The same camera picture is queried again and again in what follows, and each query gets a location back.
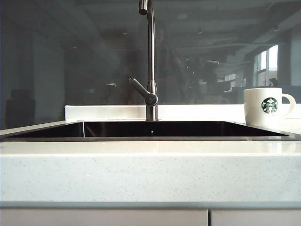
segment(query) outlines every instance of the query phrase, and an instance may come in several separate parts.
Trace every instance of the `gooseneck faucet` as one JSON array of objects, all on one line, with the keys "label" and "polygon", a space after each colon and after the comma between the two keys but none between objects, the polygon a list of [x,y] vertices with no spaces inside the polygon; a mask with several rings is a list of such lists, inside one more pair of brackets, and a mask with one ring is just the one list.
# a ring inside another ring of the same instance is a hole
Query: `gooseneck faucet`
[{"label": "gooseneck faucet", "polygon": [[136,79],[129,82],[144,97],[146,103],[146,121],[158,121],[158,96],[156,86],[156,43],[155,19],[151,0],[140,0],[139,13],[147,15],[149,45],[149,81],[145,89]]}]

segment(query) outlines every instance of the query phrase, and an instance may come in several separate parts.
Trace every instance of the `starbucks logo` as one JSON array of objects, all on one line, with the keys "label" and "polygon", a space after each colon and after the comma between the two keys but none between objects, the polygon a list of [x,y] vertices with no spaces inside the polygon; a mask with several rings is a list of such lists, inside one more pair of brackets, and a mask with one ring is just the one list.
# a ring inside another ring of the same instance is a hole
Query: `starbucks logo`
[{"label": "starbucks logo", "polygon": [[277,108],[278,108],[278,102],[275,98],[272,97],[266,98],[261,104],[261,109],[266,114],[275,113],[277,111]]}]

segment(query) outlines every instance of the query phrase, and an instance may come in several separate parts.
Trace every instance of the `white cabinet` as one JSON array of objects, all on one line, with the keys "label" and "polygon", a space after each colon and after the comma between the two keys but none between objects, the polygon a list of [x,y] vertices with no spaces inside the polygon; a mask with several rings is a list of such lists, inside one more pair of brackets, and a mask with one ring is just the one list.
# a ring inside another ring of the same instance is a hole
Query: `white cabinet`
[{"label": "white cabinet", "polygon": [[211,226],[301,226],[301,210],[212,210]]},{"label": "white cabinet", "polygon": [[208,226],[207,210],[2,209],[1,226]]}]

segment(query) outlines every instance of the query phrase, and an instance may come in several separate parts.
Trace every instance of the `sink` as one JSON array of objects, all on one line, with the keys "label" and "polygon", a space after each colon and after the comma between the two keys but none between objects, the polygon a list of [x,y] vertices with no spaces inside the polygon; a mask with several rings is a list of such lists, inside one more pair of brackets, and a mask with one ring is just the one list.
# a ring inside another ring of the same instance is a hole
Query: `sink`
[{"label": "sink", "polygon": [[300,135],[228,121],[97,121],[35,129],[2,136],[1,140],[300,140]]}]

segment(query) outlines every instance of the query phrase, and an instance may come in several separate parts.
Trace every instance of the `white countertop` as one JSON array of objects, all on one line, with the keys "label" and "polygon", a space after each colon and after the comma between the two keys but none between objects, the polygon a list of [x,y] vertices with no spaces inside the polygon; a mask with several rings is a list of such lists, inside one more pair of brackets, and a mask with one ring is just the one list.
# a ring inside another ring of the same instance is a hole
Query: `white countertop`
[{"label": "white countertop", "polygon": [[[285,120],[273,129],[301,134],[301,120]],[[2,206],[301,208],[301,141],[4,142],[0,147]]]}]

